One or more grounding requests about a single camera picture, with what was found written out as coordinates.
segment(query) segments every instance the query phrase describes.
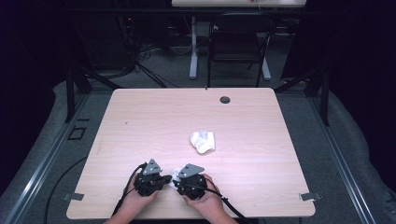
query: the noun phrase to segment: table top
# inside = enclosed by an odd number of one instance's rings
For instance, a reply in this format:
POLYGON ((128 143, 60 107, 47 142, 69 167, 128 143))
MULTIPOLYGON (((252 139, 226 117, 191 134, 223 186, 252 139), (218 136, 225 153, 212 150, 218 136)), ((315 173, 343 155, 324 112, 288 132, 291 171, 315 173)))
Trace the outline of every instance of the table top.
MULTIPOLYGON (((204 167, 246 217, 315 213, 312 202, 300 199, 309 190, 271 89, 114 91, 75 191, 84 198, 70 203, 67 216, 111 217, 132 171, 150 159, 162 167, 161 175, 187 163, 204 167), (198 153, 190 141, 197 131, 213 132, 216 150, 198 153)), ((201 217, 165 186, 137 218, 201 217)))
POLYGON ((172 0, 173 7, 304 7, 306 0, 172 0))

